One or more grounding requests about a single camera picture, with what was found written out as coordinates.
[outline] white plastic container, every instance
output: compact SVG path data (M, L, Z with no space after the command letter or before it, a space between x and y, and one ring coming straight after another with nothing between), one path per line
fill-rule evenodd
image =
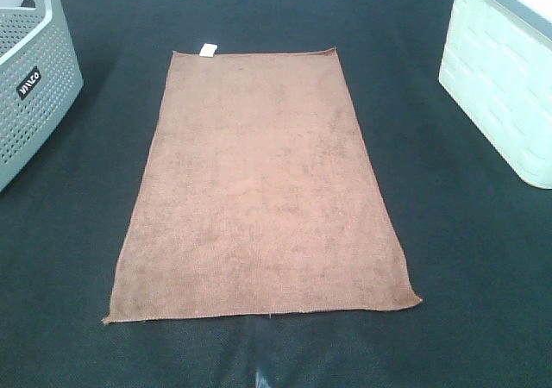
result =
M0 4L0 190L22 169L82 88L60 0Z
M552 188L552 0L455 0L439 81L525 182Z

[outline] basket rim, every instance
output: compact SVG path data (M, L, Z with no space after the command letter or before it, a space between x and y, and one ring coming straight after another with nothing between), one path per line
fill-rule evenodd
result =
M53 9L52 9L52 0L44 0L44 18L41 20L36 27L30 31L24 38L18 41L8 52L4 53L0 57L0 67L7 63L11 58L13 58L19 50L29 44L41 31L52 21Z

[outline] gray laundry basket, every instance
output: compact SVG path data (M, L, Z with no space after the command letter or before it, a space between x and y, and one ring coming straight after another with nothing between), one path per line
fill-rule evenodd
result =
M0 4L0 191L60 123L82 88L60 0Z

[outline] towel label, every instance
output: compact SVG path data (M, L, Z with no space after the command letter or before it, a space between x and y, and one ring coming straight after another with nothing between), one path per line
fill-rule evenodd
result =
M203 58L212 58L215 55L217 45L211 45L210 43L205 43L199 52L199 56Z
M28 94L31 93L41 79L41 72L38 70L38 66L35 66L30 74L17 86L17 95L19 95L21 100L25 99Z

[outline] white tag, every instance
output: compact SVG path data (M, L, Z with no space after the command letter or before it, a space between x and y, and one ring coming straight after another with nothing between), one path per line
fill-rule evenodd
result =
M199 56L203 56L204 58L212 58L215 55L217 47L217 45L205 43L204 46L201 48L201 52L199 52Z

